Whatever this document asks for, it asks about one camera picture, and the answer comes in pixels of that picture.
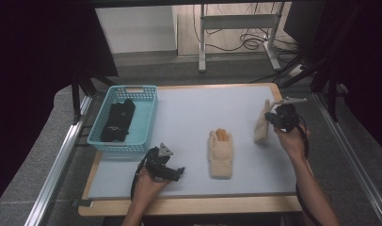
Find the teal plastic basket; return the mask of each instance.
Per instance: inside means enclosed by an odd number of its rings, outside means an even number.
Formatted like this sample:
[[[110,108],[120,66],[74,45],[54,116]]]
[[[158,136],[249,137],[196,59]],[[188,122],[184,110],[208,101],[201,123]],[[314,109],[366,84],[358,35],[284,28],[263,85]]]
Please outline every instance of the teal plastic basket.
[[[102,142],[101,132],[108,120],[112,104],[124,103],[131,99],[135,104],[135,113],[125,140]],[[146,153],[150,148],[153,123],[158,106],[156,86],[113,86],[106,93],[103,105],[97,115],[88,144],[100,151]]]

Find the person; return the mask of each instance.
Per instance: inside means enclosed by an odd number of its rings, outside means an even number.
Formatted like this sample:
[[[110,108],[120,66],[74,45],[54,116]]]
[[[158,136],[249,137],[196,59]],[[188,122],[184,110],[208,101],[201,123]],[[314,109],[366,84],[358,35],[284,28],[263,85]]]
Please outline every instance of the person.
[[[340,225],[326,195],[310,171],[308,161],[304,155],[304,142],[299,131],[294,128],[290,132],[283,132],[277,127],[274,127],[274,132],[278,135],[282,148],[290,157],[301,198],[307,208],[309,208],[311,214],[321,225]],[[167,180],[160,182],[154,181],[148,171],[143,168],[138,174],[138,181],[135,185],[135,195],[122,226],[140,225],[144,212],[168,183],[169,181]],[[304,220],[306,225],[316,225],[316,223],[306,216],[306,213],[304,213]]]

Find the work glove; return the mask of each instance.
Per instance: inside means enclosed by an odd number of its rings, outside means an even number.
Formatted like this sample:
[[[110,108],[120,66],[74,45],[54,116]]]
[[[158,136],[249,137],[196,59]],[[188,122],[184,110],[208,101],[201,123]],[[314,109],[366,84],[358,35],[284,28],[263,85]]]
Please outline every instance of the work glove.
[[[232,175],[232,135],[224,129],[209,135],[210,173],[213,178],[230,179]]]
[[[260,143],[267,138],[269,121],[266,120],[264,114],[270,112],[273,106],[274,102],[270,103],[269,100],[265,100],[264,108],[262,109],[262,112],[259,115],[255,126],[255,137],[253,138],[253,141],[255,141],[256,143]]]

